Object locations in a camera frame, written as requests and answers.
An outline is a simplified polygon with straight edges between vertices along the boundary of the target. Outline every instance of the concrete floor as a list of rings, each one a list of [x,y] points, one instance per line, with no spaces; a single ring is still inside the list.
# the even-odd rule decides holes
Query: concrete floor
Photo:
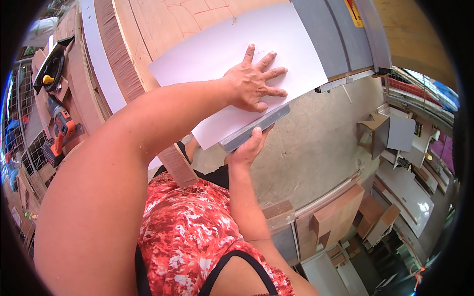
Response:
[[[268,135],[251,168],[255,194],[262,207],[288,198],[295,209],[312,202],[363,169],[364,179],[379,165],[356,145],[356,122],[383,103],[380,79],[366,77],[346,85],[352,100],[338,87],[330,93],[310,91],[290,103],[291,112]],[[203,173],[223,164],[218,145],[196,150],[192,167]]]

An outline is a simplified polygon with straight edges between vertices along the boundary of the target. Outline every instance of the red pencil marking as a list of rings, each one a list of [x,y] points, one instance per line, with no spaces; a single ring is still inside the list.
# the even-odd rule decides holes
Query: red pencil marking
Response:
[[[209,10],[205,10],[205,11],[200,11],[200,12],[196,12],[196,14],[200,14],[200,13],[203,13],[203,12],[206,12],[206,11],[211,11],[211,10],[215,10],[215,9],[219,9],[219,8],[224,8],[224,7],[229,7],[229,5],[226,5],[226,6],[221,6],[221,7],[216,7],[216,8],[213,8],[213,9],[209,9]]]

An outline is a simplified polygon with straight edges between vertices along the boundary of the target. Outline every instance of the wire mesh fence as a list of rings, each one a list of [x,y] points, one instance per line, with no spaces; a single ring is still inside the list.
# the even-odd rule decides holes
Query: wire mesh fence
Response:
[[[31,61],[13,69],[2,108],[2,186],[18,237],[34,256],[36,220],[56,174],[42,152],[46,132],[36,107]]]

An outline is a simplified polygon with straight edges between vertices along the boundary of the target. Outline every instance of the hand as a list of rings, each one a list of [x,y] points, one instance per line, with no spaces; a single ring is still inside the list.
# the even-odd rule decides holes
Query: hand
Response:
[[[254,162],[257,155],[262,151],[265,145],[265,139],[268,136],[268,132],[273,128],[275,124],[272,124],[262,132],[260,127],[254,128],[252,136],[235,151],[227,154],[226,162],[230,167],[240,166],[245,169],[250,169],[250,166]]]
[[[288,69],[278,67],[262,72],[275,59],[276,53],[270,52],[257,64],[252,65],[254,51],[255,44],[250,44],[243,62],[230,68],[224,74],[224,79],[230,81],[235,92],[235,97],[231,102],[232,105],[245,111],[263,112],[267,110],[268,105],[260,102],[261,97],[267,95],[286,97],[288,95],[285,90],[266,86],[265,82],[285,74]]]

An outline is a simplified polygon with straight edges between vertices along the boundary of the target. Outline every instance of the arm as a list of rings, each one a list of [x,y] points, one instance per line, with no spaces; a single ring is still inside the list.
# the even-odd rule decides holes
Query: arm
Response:
[[[256,127],[250,139],[227,155],[229,165],[230,214],[237,223],[244,240],[259,250],[268,264],[279,268],[290,280],[295,295],[318,295],[316,289],[296,273],[283,259],[273,244],[265,216],[255,198],[250,177],[250,166],[262,151],[268,132]]]
[[[35,267],[54,294],[136,293],[134,257],[149,162],[230,104],[262,112],[261,96],[286,96],[265,86],[286,70],[262,72],[275,55],[252,65],[254,49],[249,46],[244,61],[221,79],[140,96],[64,163],[42,202],[35,237]]]

